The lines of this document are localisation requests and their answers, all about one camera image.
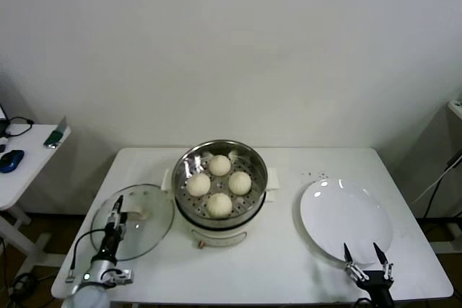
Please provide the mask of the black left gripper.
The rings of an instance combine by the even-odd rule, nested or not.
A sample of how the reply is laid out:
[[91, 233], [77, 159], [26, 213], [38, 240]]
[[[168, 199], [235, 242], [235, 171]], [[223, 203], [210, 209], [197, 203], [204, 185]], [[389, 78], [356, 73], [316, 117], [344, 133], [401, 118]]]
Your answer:
[[115, 201], [110, 215], [108, 217], [106, 228], [111, 229], [105, 233], [100, 249], [98, 250], [98, 259], [116, 262], [116, 253], [122, 240], [121, 232], [126, 230], [128, 214], [121, 212], [123, 205], [123, 196], [120, 195]]

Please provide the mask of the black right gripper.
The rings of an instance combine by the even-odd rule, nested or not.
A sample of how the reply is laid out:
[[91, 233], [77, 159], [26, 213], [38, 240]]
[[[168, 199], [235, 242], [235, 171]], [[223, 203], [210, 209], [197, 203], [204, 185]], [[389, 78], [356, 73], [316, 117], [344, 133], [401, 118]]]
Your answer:
[[352, 255], [344, 243], [344, 260], [346, 274], [356, 283], [357, 287], [366, 291], [373, 307], [392, 308], [394, 300], [389, 291], [393, 284], [393, 263], [389, 263], [385, 253], [377, 243], [373, 243], [382, 270], [366, 270], [365, 272], [353, 261]]

